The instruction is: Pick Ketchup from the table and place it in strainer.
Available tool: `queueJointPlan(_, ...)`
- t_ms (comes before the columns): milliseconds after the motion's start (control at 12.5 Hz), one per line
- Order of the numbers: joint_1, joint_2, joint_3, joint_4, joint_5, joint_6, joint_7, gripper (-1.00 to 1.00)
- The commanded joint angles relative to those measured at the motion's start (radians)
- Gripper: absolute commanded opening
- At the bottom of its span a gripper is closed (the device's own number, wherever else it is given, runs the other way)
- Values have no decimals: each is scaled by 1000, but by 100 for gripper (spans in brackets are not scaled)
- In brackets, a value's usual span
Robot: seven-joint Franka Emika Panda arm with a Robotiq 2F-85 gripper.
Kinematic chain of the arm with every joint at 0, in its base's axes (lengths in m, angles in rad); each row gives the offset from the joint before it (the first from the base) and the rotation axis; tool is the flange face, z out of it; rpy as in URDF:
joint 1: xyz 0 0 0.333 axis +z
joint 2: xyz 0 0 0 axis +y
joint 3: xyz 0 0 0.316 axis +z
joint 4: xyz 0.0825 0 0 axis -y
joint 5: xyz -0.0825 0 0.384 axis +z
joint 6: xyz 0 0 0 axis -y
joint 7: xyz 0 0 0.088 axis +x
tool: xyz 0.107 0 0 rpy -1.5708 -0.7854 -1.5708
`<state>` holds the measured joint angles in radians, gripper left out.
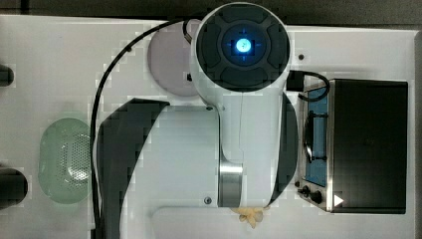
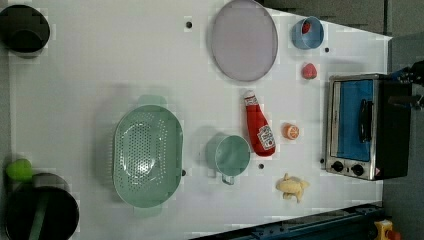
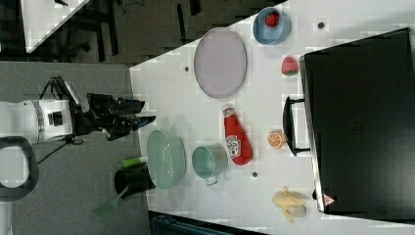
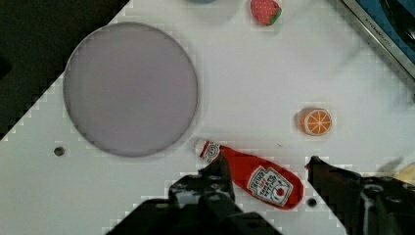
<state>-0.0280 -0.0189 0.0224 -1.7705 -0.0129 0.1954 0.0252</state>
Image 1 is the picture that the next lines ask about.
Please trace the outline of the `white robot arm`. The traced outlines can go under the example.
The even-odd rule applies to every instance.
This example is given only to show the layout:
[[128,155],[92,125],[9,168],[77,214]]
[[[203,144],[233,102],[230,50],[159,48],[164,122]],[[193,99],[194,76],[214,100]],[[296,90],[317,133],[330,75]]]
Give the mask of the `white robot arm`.
[[210,12],[191,40],[200,106],[132,99],[100,126],[97,239],[155,239],[165,207],[266,207],[276,198],[291,41],[247,2]]

